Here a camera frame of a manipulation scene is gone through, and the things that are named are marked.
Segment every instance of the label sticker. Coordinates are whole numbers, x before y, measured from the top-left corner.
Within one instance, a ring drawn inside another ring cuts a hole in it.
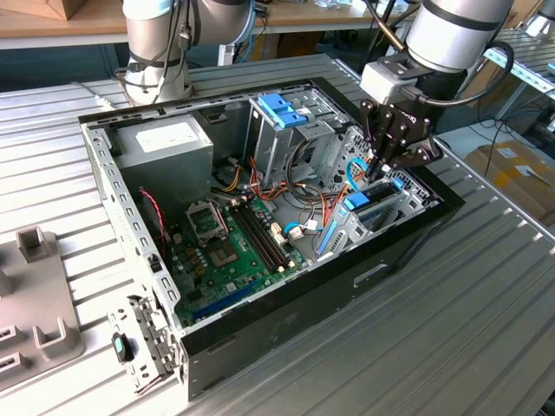
[[[198,139],[197,134],[187,122],[144,130],[138,132],[136,137],[145,153],[184,145]]]
[[[310,110],[309,110],[308,108],[304,108],[304,107],[303,107],[303,108],[299,108],[299,109],[297,110],[297,114],[300,114],[300,115],[310,114]]]
[[[531,176],[530,171],[533,172],[533,169],[530,166],[526,166],[526,165],[521,165],[521,166],[515,166],[518,171],[520,173],[522,173],[524,176]]]
[[[516,158],[518,154],[514,152],[513,149],[509,149],[508,147],[501,147],[497,149],[499,153],[501,153],[507,159]]]

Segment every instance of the ram slot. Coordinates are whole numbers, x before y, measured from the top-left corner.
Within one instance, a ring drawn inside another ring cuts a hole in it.
[[[284,254],[248,207],[232,208],[232,217],[270,272],[275,273],[279,266],[287,264]]]

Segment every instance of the white connector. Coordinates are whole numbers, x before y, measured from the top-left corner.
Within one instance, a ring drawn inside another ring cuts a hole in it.
[[[276,241],[277,245],[284,245],[285,242],[287,241],[284,236],[282,236],[281,234],[274,234],[274,240]]]
[[[227,158],[227,161],[230,163],[230,165],[237,167],[238,165],[238,160],[235,158],[232,158],[231,156],[229,158]]]
[[[274,234],[281,233],[281,227],[279,226],[278,223],[271,223],[270,230]]]
[[[294,240],[298,240],[299,238],[304,237],[303,231],[301,230],[301,227],[299,227],[299,226],[291,228],[290,231],[289,231],[289,235]]]
[[[309,220],[306,222],[306,225],[305,225],[305,226],[306,226],[307,230],[313,230],[313,231],[315,231],[316,228],[318,228],[318,222],[317,222],[315,219],[309,219]]]

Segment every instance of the metal workbench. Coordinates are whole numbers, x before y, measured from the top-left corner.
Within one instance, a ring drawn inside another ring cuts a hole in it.
[[[192,72],[201,94],[324,76],[363,97],[325,55]],[[127,105],[113,82],[89,86]],[[467,204],[401,274],[193,403],[175,379],[135,397],[105,316],[132,277],[75,118],[99,109],[74,86],[0,94],[0,242],[28,224],[58,234],[86,343],[1,392],[3,414],[526,416],[555,388],[555,240],[447,156],[431,169]]]

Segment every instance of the blue tab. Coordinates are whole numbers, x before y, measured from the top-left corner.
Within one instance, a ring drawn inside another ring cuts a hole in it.
[[[349,211],[353,211],[360,206],[368,204],[369,202],[370,200],[366,197],[366,195],[358,192],[345,198],[343,204],[347,207],[347,209],[349,209]]]
[[[394,185],[395,188],[397,188],[399,191],[402,191],[402,188],[403,188],[402,180],[400,180],[399,178],[393,178],[393,185]]]
[[[300,126],[307,122],[307,118],[298,114],[291,103],[279,94],[260,95],[258,104],[276,121],[281,128]]]
[[[123,342],[121,342],[121,338],[116,338],[114,344],[116,352],[120,353],[121,351],[123,351]]]

